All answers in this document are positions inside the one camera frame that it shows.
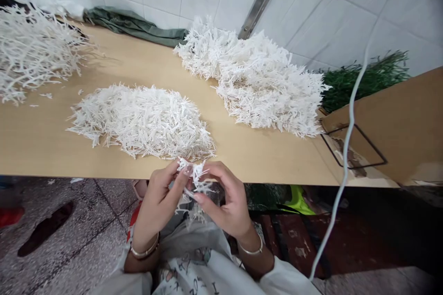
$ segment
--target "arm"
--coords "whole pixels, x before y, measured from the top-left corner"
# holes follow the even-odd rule
[[[249,217],[246,202],[245,185],[222,162],[208,162],[204,166],[206,178],[215,178],[224,187],[226,204],[218,207],[204,194],[194,194],[195,200],[212,220],[225,232],[235,237],[239,246],[240,257],[246,271],[254,279],[260,279],[274,268],[274,255],[263,246],[259,254],[248,254],[260,249],[260,237]]]
[[[134,225],[132,248],[137,253],[144,253],[150,248],[155,248],[158,232],[165,227],[175,213],[177,204],[183,195],[183,189],[192,173],[192,164],[190,164],[180,171],[174,186],[169,189],[169,184],[174,179],[178,166],[179,164],[175,160],[166,168],[156,170],[151,175],[148,190]],[[157,267],[159,257],[160,251],[156,249],[145,259],[137,259],[129,251],[125,261],[125,273],[152,272]]]

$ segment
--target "person's left hand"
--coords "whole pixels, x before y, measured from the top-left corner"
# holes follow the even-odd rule
[[[169,184],[174,180],[178,167],[179,163],[176,159],[166,168],[154,171],[149,179],[148,190],[135,222],[132,239],[132,247],[139,253],[151,247],[157,233],[166,226],[175,213],[183,195],[183,189],[192,174],[192,164],[189,164],[180,171],[174,186],[169,189]]]

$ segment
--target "white cable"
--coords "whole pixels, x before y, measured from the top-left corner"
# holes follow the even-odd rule
[[[353,130],[354,123],[355,123],[355,118],[354,118],[355,95],[357,94],[357,90],[359,88],[361,79],[365,73],[366,67],[368,66],[369,47],[372,43],[372,37],[374,36],[374,32],[375,32],[376,27],[378,25],[378,21],[379,21],[381,15],[383,14],[384,8],[385,8],[386,4],[388,3],[388,1],[389,0],[385,1],[384,5],[380,11],[380,15],[378,15],[378,17],[374,23],[374,26],[372,27],[371,33],[369,34],[368,42],[365,47],[363,65],[361,67],[359,75],[357,76],[357,80],[355,81],[354,88],[351,93],[351,98],[349,99],[349,127],[346,131],[345,143],[343,146],[343,180],[340,184],[340,188],[338,189],[337,196],[335,197],[334,206],[332,207],[331,221],[329,222],[329,226],[328,226],[328,229],[326,230],[326,233],[324,234],[322,244],[320,245],[317,255],[315,256],[314,263],[312,263],[311,275],[309,276],[310,281],[312,281],[314,279],[315,270],[317,269],[318,262],[320,260],[320,257],[323,254],[324,247],[328,243],[329,236],[331,235],[332,229],[335,224],[335,218],[337,216],[338,204],[340,202],[341,195],[342,195],[343,190],[345,189],[345,185],[347,183],[347,174],[348,174],[347,150],[349,148],[349,140],[351,138],[352,130]]]

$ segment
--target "silver bracelet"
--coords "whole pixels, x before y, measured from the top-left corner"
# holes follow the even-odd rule
[[[142,259],[144,259],[144,258],[147,258],[147,257],[149,257],[156,249],[157,249],[157,247],[158,247],[158,240],[159,240],[159,237],[160,237],[160,233],[157,233],[157,238],[156,238],[156,240],[154,241],[154,244],[152,244],[152,246],[148,249],[148,250],[146,250],[145,252],[143,252],[143,253],[138,253],[137,251],[135,251],[134,250],[134,248],[132,247],[132,242],[131,242],[131,249],[130,249],[130,252],[134,255],[134,257],[136,258],[136,259],[138,259],[138,260],[142,260]]]
[[[262,240],[262,237],[261,237],[259,234],[257,234],[257,235],[258,235],[258,237],[260,238],[260,249],[259,249],[259,250],[254,251],[254,252],[252,252],[252,251],[247,251],[245,248],[243,248],[243,247],[241,246],[240,242],[237,241],[237,243],[239,244],[239,247],[240,247],[244,252],[246,252],[247,254],[251,254],[251,255],[258,255],[258,254],[261,254],[261,253],[263,252],[263,240]]]

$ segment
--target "beige tabletop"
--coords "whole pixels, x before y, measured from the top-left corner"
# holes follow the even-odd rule
[[[147,156],[134,160],[116,146],[92,148],[92,141],[65,129],[70,107],[96,88],[113,83],[171,89],[192,100],[209,124],[222,160],[248,183],[338,185],[341,168],[321,137],[301,139],[273,129],[236,124],[211,85],[182,68],[172,49],[118,35],[100,27],[82,30],[99,46],[98,58],[63,84],[45,85],[28,93],[19,107],[0,105],[0,174],[47,177],[149,178],[168,161]],[[40,96],[52,93],[53,98]],[[389,187],[392,183],[350,185]]]

